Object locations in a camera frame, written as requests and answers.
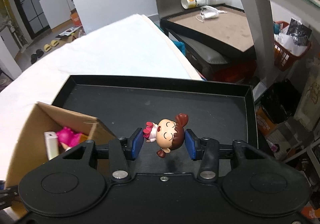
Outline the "brown hair girl figurine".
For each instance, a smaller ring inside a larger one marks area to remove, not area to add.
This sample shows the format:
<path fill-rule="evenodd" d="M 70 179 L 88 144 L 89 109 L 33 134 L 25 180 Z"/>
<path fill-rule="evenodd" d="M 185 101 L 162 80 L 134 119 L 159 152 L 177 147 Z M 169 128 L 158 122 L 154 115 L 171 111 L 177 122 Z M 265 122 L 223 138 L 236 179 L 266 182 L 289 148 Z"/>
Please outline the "brown hair girl figurine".
<path fill-rule="evenodd" d="M 175 120 L 162 119 L 158 124 L 148 121 L 143 129 L 143 137 L 147 143 L 156 142 L 160 148 L 157 155 L 164 158 L 183 145 L 184 127 L 188 121 L 189 116 L 184 113 L 176 115 Z"/>

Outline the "pink dinosaur figurine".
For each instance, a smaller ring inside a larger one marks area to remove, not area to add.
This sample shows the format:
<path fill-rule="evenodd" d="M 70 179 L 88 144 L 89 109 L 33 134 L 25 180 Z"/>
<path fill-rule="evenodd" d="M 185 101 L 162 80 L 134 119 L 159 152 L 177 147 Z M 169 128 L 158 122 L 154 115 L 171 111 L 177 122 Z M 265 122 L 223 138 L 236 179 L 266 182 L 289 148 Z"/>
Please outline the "pink dinosaur figurine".
<path fill-rule="evenodd" d="M 65 151 L 88 139 L 88 136 L 86 136 L 85 134 L 81 132 L 75 133 L 69 127 L 64 127 L 62 130 L 56 132 L 56 135 L 59 145 L 61 145 Z"/>

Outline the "white charger adapter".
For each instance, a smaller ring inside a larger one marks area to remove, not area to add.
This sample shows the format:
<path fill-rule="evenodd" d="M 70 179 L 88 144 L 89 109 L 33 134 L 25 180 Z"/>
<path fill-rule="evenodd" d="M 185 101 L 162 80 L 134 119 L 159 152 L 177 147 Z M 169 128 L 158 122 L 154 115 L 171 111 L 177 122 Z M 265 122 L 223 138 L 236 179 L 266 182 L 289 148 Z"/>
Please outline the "white charger adapter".
<path fill-rule="evenodd" d="M 57 157 L 59 152 L 58 136 L 55 132 L 44 132 L 44 141 L 46 145 L 46 152 L 48 160 Z"/>

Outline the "brown cardboard box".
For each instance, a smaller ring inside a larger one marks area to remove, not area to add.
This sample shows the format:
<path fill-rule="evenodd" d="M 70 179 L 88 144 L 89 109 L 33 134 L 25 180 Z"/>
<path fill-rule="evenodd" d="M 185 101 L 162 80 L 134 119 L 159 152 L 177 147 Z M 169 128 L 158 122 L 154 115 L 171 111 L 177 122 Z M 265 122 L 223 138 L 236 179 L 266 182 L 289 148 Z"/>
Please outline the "brown cardboard box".
<path fill-rule="evenodd" d="M 116 135 L 98 118 L 44 103 L 33 106 L 25 121 L 1 120 L 1 180 L 6 188 L 18 185 L 22 177 L 48 161 L 44 132 L 57 132 L 63 127 L 81 132 L 97 145 L 108 143 Z"/>

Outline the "black shallow tray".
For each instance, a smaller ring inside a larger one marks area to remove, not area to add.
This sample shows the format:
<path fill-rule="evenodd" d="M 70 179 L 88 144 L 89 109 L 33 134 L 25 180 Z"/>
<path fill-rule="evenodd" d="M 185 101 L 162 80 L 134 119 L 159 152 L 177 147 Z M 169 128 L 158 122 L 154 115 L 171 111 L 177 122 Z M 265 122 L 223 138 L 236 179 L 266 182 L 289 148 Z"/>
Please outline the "black shallow tray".
<path fill-rule="evenodd" d="M 221 145 L 258 146 L 251 87 L 211 81 L 134 76 L 72 75 L 53 105 L 99 118 L 117 137 L 146 122 L 187 114 L 187 128 Z"/>

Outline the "brown side tray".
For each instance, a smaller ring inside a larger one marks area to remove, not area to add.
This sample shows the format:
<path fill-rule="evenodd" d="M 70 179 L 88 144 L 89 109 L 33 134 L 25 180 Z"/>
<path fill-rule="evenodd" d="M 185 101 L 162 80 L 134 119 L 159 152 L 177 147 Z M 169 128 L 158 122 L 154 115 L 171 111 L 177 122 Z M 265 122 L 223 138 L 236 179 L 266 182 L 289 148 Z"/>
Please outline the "brown side tray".
<path fill-rule="evenodd" d="M 255 48 L 244 11 L 225 4 L 217 18 L 200 21 L 200 9 L 185 10 L 161 18 L 161 26 L 178 35 L 198 41 L 230 59 L 255 59 Z"/>

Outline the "cardboard box on floor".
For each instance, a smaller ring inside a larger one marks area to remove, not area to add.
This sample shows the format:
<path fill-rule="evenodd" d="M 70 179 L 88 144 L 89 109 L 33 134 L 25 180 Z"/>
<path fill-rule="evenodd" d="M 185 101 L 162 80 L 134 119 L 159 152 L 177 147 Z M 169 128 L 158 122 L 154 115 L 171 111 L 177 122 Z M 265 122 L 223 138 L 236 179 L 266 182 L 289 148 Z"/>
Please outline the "cardboard box on floor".
<path fill-rule="evenodd" d="M 61 32 L 55 38 L 62 43 L 71 43 L 79 37 L 79 33 L 82 32 L 81 26 L 72 26 L 69 29 Z"/>

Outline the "yellow slipper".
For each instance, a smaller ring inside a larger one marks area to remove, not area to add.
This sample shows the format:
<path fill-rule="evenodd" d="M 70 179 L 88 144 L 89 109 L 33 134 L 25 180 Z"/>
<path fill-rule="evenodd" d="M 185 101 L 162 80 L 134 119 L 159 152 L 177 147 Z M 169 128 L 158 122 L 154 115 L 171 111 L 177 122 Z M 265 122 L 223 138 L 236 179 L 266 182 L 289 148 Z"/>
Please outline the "yellow slipper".
<path fill-rule="evenodd" d="M 51 43 L 50 43 L 50 46 L 51 46 L 51 47 L 56 47 L 56 46 L 58 46 L 58 45 L 59 45 L 59 41 L 58 41 L 58 40 L 55 40 L 55 39 L 52 40 Z"/>
<path fill-rule="evenodd" d="M 43 47 L 44 52 L 48 52 L 48 51 L 50 51 L 51 49 L 52 49 L 52 47 L 51 47 L 51 45 L 49 45 L 49 44 L 45 44 L 44 47 Z"/>

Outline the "black slipper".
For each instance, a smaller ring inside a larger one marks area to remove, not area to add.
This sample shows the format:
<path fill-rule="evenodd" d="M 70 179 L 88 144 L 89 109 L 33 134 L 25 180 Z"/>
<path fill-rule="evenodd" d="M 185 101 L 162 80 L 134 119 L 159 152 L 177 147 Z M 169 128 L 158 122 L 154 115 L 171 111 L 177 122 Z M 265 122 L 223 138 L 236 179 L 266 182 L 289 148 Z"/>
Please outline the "black slipper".
<path fill-rule="evenodd" d="M 37 58 L 40 59 L 44 55 L 44 51 L 42 51 L 41 49 L 37 49 L 36 55 L 37 55 Z"/>
<path fill-rule="evenodd" d="M 33 65 L 37 61 L 38 57 L 36 54 L 32 54 L 30 57 L 30 62 Z"/>

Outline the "white face mask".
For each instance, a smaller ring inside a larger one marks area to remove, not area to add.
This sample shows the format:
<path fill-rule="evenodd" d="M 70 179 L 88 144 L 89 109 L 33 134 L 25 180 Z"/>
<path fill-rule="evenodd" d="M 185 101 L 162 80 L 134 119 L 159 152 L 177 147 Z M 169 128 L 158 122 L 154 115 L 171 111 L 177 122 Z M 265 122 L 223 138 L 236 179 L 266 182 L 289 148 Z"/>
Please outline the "white face mask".
<path fill-rule="evenodd" d="M 201 7 L 201 11 L 195 16 L 195 18 L 200 22 L 204 22 L 205 20 L 216 19 L 220 14 L 226 13 L 227 11 L 218 10 L 212 6 L 206 5 Z"/>

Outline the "orange box on floor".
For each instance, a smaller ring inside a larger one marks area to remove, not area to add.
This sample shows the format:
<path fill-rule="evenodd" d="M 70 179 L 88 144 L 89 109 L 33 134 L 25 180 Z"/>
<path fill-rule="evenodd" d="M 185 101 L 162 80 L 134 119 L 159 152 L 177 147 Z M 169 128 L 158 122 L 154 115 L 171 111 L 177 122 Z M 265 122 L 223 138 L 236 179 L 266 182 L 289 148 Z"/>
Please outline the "orange box on floor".
<path fill-rule="evenodd" d="M 78 15 L 78 13 L 76 11 L 71 13 L 70 18 L 71 18 L 74 26 L 76 26 L 76 27 L 82 26 L 80 17 L 79 17 L 79 15 Z"/>

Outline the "red plastic basket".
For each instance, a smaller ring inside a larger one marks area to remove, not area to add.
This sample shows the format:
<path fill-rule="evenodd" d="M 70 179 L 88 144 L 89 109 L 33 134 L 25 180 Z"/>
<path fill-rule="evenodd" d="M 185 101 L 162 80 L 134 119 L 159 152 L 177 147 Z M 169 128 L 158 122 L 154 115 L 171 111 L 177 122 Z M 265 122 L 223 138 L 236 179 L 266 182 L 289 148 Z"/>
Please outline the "red plastic basket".
<path fill-rule="evenodd" d="M 312 30 L 294 18 L 273 23 L 274 65 L 282 72 L 291 68 L 311 48 Z"/>

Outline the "grey white desk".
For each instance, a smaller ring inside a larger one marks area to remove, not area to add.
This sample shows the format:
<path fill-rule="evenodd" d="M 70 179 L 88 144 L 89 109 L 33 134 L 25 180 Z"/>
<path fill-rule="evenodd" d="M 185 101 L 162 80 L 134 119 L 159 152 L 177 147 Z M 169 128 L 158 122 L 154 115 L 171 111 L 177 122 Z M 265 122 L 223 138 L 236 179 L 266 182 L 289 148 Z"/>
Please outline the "grey white desk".
<path fill-rule="evenodd" d="M 319 0 L 241 0 L 251 30 L 260 82 L 253 89 L 260 97 L 280 74 L 274 66 L 274 33 L 271 2 L 294 13 L 319 32 Z"/>

